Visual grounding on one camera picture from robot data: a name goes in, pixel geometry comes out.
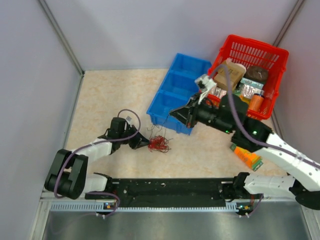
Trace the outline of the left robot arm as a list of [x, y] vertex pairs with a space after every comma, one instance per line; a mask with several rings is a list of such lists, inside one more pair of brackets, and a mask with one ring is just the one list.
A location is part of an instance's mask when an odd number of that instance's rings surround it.
[[115, 153], [122, 145], [133, 150], [146, 147], [150, 140], [139, 133], [131, 118], [114, 117], [104, 135], [79, 149], [57, 151], [45, 179], [44, 188], [69, 199], [97, 192], [109, 198], [114, 191], [111, 178], [102, 173], [88, 173], [93, 162]]

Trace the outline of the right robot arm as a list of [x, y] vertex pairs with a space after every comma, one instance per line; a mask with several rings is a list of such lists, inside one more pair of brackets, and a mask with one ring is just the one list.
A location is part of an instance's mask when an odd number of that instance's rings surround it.
[[280, 196], [294, 199], [300, 205], [320, 208], [320, 165], [295, 150], [273, 130], [259, 120], [247, 116], [248, 104], [237, 95], [222, 97], [218, 107], [201, 99], [196, 93], [186, 105], [173, 109], [169, 115], [187, 128], [197, 123], [232, 134], [237, 147], [268, 159], [287, 172], [283, 177], [271, 177], [241, 172], [229, 186], [221, 188], [227, 200], [246, 199], [250, 195]]

